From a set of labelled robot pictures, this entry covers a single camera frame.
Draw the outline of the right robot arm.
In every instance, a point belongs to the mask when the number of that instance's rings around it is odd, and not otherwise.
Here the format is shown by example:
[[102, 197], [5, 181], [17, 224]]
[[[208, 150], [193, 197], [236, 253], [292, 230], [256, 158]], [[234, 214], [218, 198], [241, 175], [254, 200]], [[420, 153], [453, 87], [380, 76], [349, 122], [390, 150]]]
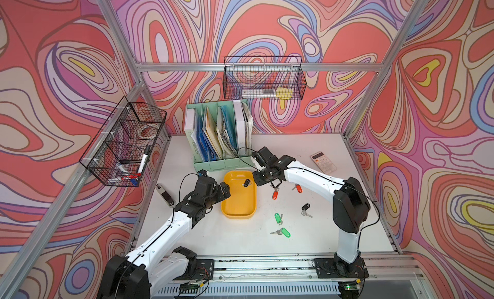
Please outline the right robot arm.
[[277, 157], [267, 147], [253, 151], [252, 158], [260, 166], [253, 172], [257, 186], [271, 184], [277, 188], [274, 181], [290, 182], [317, 193], [331, 204], [333, 222], [338, 228], [338, 247], [327, 266], [323, 259], [314, 260], [319, 277], [330, 274], [340, 278], [368, 278], [361, 257], [360, 239], [365, 228], [362, 224], [368, 218], [372, 202], [360, 181], [353, 177], [340, 179], [323, 174], [294, 157]]

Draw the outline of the key with red solid tag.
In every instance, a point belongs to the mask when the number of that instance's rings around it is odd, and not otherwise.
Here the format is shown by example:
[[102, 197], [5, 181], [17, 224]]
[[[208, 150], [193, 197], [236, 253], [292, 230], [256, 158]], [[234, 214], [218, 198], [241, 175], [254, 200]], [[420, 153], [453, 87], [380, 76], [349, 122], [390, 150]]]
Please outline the key with red solid tag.
[[297, 190], [297, 192], [298, 192], [298, 193], [302, 193], [302, 192], [303, 192], [303, 189], [302, 189], [301, 185], [299, 185], [299, 184], [296, 184], [296, 185], [292, 188], [292, 190]]

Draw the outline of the key with long green tag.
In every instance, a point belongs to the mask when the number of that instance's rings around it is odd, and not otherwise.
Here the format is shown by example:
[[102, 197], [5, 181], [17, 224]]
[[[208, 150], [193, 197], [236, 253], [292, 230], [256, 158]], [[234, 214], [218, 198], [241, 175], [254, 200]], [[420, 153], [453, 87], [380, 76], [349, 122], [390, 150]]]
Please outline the key with long green tag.
[[276, 213], [274, 215], [275, 217], [275, 220], [277, 222], [278, 225], [282, 225], [283, 224], [283, 215], [282, 214], [279, 214], [279, 213]]

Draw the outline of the key with green square-ish tag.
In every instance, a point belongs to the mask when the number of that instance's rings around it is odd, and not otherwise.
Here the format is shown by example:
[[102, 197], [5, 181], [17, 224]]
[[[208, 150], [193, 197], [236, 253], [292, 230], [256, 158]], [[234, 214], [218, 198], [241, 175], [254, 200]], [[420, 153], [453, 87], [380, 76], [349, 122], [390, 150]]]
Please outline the key with green square-ish tag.
[[291, 237], [291, 233], [286, 228], [277, 229], [276, 231], [271, 232], [271, 234], [272, 235], [280, 235], [280, 236], [283, 235], [286, 238], [290, 238]]

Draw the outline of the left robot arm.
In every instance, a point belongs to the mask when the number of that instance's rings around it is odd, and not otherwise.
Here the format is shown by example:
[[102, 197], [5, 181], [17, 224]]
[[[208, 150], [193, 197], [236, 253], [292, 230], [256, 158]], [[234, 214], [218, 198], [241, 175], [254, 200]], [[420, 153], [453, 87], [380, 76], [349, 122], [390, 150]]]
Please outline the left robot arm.
[[176, 279], [208, 282], [213, 261], [202, 261], [192, 250], [177, 247], [213, 205], [231, 196], [228, 184], [204, 170], [196, 185], [174, 208], [167, 222], [127, 255], [113, 256], [104, 269], [97, 298], [152, 298]]

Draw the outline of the key with red window tag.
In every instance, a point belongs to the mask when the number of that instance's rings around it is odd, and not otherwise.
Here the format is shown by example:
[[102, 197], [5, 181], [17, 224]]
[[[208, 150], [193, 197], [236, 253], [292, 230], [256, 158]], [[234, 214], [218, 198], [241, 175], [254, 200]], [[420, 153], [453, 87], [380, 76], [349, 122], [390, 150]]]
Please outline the key with red window tag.
[[274, 192], [272, 194], [272, 199], [273, 200], [277, 200], [278, 196], [279, 196], [279, 188], [278, 187], [275, 187], [274, 188]]

